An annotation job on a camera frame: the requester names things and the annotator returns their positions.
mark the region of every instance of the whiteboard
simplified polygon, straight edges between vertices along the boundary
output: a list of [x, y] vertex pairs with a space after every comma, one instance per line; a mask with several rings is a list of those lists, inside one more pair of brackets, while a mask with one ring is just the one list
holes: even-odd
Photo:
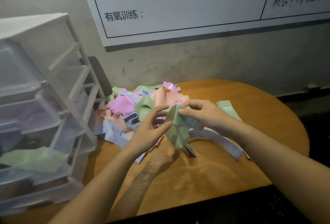
[[103, 46], [330, 18], [330, 0], [87, 0]]

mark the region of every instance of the hand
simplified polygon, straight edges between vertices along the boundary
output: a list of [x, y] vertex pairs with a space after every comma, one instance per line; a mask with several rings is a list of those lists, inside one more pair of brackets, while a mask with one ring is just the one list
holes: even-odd
[[164, 120], [157, 119], [157, 117], [167, 116], [167, 112], [163, 110], [168, 107], [157, 106], [152, 109], [125, 146], [133, 151], [137, 157], [151, 149], [158, 139], [173, 125], [172, 121], [164, 123]]
[[230, 133], [241, 124], [209, 100], [188, 100], [182, 105], [190, 106], [192, 109], [180, 109], [179, 114], [194, 117], [204, 126], [216, 130], [225, 137], [230, 137]]

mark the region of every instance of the left hand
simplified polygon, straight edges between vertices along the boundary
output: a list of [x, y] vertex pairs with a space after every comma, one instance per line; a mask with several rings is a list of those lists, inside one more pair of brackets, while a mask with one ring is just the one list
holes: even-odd
[[157, 117], [167, 116], [163, 111], [169, 106], [157, 106], [140, 123], [131, 140], [125, 146], [135, 153], [136, 157], [151, 149], [158, 139], [173, 125], [173, 122], [166, 122]]

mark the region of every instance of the wooden table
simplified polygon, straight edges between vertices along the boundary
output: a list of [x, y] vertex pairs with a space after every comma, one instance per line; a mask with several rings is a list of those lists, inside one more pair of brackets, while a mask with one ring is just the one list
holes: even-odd
[[[230, 100], [241, 119], [286, 146], [309, 154], [307, 133], [297, 116], [274, 96], [249, 85], [228, 80], [179, 83], [182, 94], [214, 103]], [[130, 168], [108, 221], [147, 214], [215, 197], [271, 185], [271, 181], [243, 155], [239, 161], [217, 143], [206, 139], [190, 142], [197, 157], [173, 150], [167, 140]], [[84, 176], [87, 184], [119, 151], [100, 140], [89, 155]], [[65, 203], [31, 209], [4, 218], [6, 223], [47, 223]]]

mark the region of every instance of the dark floor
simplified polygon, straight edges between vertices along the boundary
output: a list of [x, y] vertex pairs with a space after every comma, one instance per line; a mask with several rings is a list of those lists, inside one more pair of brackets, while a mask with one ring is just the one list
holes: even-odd
[[[300, 117], [310, 139], [310, 157], [328, 167], [330, 158], [330, 112]], [[132, 219], [113, 222], [129, 223], [310, 223], [275, 186], [220, 197], [191, 205], [164, 210]]]

